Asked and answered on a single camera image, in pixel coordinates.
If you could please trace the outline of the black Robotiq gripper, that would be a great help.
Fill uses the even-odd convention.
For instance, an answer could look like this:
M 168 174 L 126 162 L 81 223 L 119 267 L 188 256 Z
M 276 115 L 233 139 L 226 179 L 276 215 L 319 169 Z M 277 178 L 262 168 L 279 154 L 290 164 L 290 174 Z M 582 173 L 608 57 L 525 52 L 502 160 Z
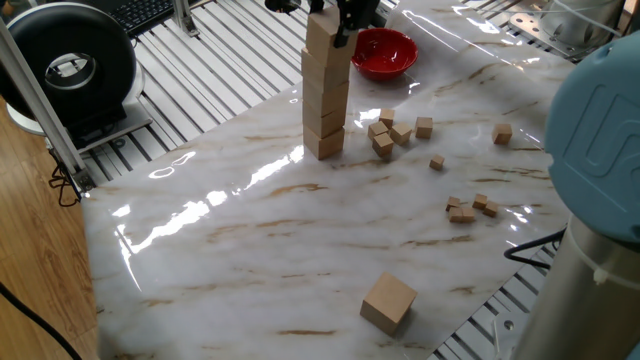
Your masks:
M 344 47 L 349 37 L 360 29 L 367 28 L 375 15 L 379 0 L 337 0 L 340 23 L 333 47 Z M 310 13 L 324 8 L 324 0 L 309 0 Z

